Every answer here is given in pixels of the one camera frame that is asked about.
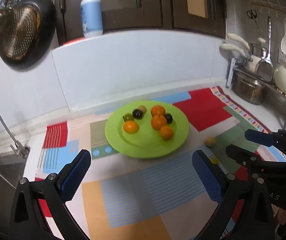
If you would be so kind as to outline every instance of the stainless steel sink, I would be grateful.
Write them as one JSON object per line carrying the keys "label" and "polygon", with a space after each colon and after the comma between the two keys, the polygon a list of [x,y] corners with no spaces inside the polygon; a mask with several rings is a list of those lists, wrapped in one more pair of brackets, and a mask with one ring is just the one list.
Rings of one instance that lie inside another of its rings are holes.
{"label": "stainless steel sink", "polygon": [[0,237],[8,239],[9,217],[11,213],[12,202],[19,180],[23,176],[26,159],[20,162],[14,161],[14,164],[0,165]]}

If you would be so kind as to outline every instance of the colorful tablecloth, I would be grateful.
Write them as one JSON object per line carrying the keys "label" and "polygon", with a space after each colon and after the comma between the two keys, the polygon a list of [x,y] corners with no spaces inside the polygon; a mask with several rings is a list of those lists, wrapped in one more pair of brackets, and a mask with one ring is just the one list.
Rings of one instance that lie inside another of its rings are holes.
{"label": "colorful tablecloth", "polygon": [[[225,173],[234,173],[239,179],[246,179],[246,169],[227,157],[225,148],[229,144],[255,152],[264,160],[286,161],[276,148],[245,139],[247,129],[269,130],[219,87],[154,100],[175,105],[190,122],[184,145],[164,158],[134,159],[113,149],[104,134],[110,113],[47,128],[36,180],[58,173],[81,149],[91,152],[91,167],[66,205],[92,240],[194,239],[218,205],[192,166],[196,150],[203,150],[210,159],[216,157]],[[203,143],[208,136],[217,139],[211,149]],[[61,237],[45,201],[41,206],[53,233]],[[233,229],[241,206],[240,202],[222,237]]]}

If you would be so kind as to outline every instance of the white bottle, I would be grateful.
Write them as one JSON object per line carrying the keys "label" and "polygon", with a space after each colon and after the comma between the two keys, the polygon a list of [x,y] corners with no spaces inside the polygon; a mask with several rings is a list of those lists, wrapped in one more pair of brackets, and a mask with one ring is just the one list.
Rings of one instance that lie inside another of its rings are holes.
{"label": "white bottle", "polygon": [[101,0],[82,0],[81,17],[85,38],[102,35]]}

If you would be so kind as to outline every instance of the scissors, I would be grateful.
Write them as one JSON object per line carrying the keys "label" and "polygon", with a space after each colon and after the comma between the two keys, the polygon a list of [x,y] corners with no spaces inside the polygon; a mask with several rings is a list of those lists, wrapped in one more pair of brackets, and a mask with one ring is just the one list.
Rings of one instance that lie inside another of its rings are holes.
{"label": "scissors", "polygon": [[257,28],[259,28],[258,22],[256,21],[256,18],[258,17],[258,14],[257,14],[256,10],[255,9],[248,10],[246,12],[246,14],[247,14],[248,18],[254,20]]}

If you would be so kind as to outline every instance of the cabinet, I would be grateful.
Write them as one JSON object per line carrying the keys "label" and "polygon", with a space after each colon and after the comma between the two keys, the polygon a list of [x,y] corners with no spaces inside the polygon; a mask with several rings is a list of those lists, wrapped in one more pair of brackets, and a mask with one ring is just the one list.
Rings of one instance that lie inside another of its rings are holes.
{"label": "cabinet", "polygon": [[[83,36],[82,0],[54,0],[59,44]],[[225,38],[224,0],[101,0],[104,32],[181,29]]]}
{"label": "cabinet", "polygon": [[225,38],[224,0],[172,0],[173,28]]}

